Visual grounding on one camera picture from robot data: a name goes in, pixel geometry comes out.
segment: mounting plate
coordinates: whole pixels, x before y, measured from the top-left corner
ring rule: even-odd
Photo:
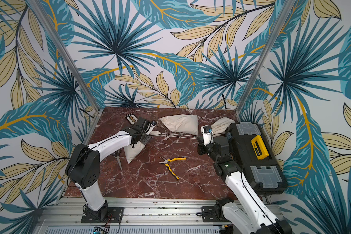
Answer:
[[[123,207],[108,207],[108,213],[112,214],[112,218],[110,219],[110,223],[118,223],[121,222],[123,216]],[[93,218],[90,217],[89,213],[83,213],[81,223],[98,223]]]

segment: wallpaper wall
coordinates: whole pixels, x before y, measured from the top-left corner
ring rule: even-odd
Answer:
[[[283,168],[272,198],[294,233],[351,234],[351,0],[304,4],[241,117],[263,125]]]
[[[64,1],[47,3],[56,28],[73,28]],[[31,233],[94,115],[31,8],[0,0],[0,233]]]

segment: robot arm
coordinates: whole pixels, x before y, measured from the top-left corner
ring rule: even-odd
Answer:
[[[202,126],[203,139],[199,138],[198,153],[207,153],[215,162],[215,171],[234,192],[244,207],[245,214],[232,199],[216,201],[215,209],[220,220],[227,219],[243,234],[291,234],[286,220],[280,221],[257,196],[238,164],[231,158],[228,139],[212,137],[211,126]]]
[[[86,207],[95,221],[103,222],[106,220],[108,207],[97,181],[100,162],[122,147],[144,140],[155,125],[155,121],[149,122],[139,118],[135,124],[100,142],[88,146],[79,144],[75,147],[66,166],[66,175],[80,189],[86,200]]]

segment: red marble surface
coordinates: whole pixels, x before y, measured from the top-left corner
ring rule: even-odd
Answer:
[[[213,124],[224,116],[236,121],[234,110],[106,107],[90,143],[112,136],[130,125],[125,118],[130,113],[136,117],[156,121],[169,115],[198,115],[199,129],[200,126]],[[164,132],[160,127],[154,130]],[[198,155],[197,145],[196,139],[153,136],[130,164],[127,163],[122,150],[120,155],[122,170],[118,166],[117,159],[108,156],[100,164],[98,182],[103,196],[157,199],[221,199],[230,196],[236,199],[233,192],[216,175],[212,159],[207,154]],[[164,164],[159,163],[164,161],[161,157],[167,159],[187,157],[186,161],[169,163],[179,180]],[[77,188],[68,187],[65,196],[82,195]]]

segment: cloth bag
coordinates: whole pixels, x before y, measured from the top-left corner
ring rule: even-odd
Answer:
[[[197,115],[172,115],[162,117],[159,120],[172,132],[198,135]]]

